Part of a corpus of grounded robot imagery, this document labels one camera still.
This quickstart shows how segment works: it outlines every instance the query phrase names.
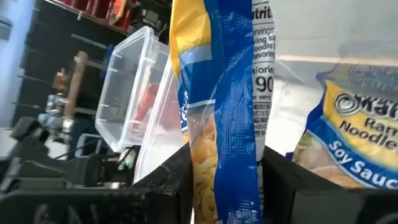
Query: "clear plastic container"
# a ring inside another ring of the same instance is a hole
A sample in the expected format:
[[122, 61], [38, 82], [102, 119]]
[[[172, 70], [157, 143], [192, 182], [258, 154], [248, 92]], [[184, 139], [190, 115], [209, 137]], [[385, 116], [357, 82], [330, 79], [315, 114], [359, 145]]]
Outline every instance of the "clear plastic container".
[[168, 57], [169, 47], [149, 27], [115, 47], [95, 119], [114, 152], [142, 144]]
[[158, 168], [183, 146], [177, 84], [166, 64], [134, 172], [134, 183]]

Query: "ramen noodle package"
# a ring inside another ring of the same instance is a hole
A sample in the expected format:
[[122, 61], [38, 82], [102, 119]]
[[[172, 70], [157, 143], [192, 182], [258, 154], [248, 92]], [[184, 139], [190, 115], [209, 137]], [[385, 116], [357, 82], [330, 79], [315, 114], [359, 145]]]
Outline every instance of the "ramen noodle package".
[[397, 69], [337, 65], [293, 160], [346, 188], [398, 188]]
[[[258, 16], [269, 12], [260, 11]], [[173, 1], [170, 58], [192, 155], [195, 223], [263, 223], [253, 116], [252, 19], [247, 0]], [[266, 49], [258, 54], [263, 52], [265, 58], [271, 54]], [[271, 73], [267, 65], [257, 69]], [[261, 89], [267, 85], [262, 81]]]

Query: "plastic lid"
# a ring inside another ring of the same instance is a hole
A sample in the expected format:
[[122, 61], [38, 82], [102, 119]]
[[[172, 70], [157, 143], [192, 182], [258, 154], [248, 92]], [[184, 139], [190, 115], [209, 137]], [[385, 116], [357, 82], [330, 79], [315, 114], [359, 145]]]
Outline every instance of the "plastic lid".
[[158, 168], [183, 146], [177, 84], [168, 60], [137, 158], [134, 183]]
[[95, 119], [114, 152], [142, 144], [168, 56], [169, 47], [149, 27], [115, 47]]

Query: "nutrition facts label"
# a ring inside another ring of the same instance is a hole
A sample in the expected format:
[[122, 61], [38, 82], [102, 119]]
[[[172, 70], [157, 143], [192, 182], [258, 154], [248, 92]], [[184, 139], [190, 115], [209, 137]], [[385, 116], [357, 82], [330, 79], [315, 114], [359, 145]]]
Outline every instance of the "nutrition facts label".
[[258, 139], [266, 135], [274, 87], [275, 28], [269, 1], [252, 0], [252, 22], [253, 113], [256, 139]]

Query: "logo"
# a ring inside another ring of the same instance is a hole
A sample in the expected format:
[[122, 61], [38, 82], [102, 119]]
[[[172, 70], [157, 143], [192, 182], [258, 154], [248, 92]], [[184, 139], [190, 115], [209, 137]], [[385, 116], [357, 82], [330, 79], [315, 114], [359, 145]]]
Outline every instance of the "logo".
[[358, 100], [349, 93], [339, 93], [334, 102], [337, 113], [348, 116], [357, 113], [360, 110]]

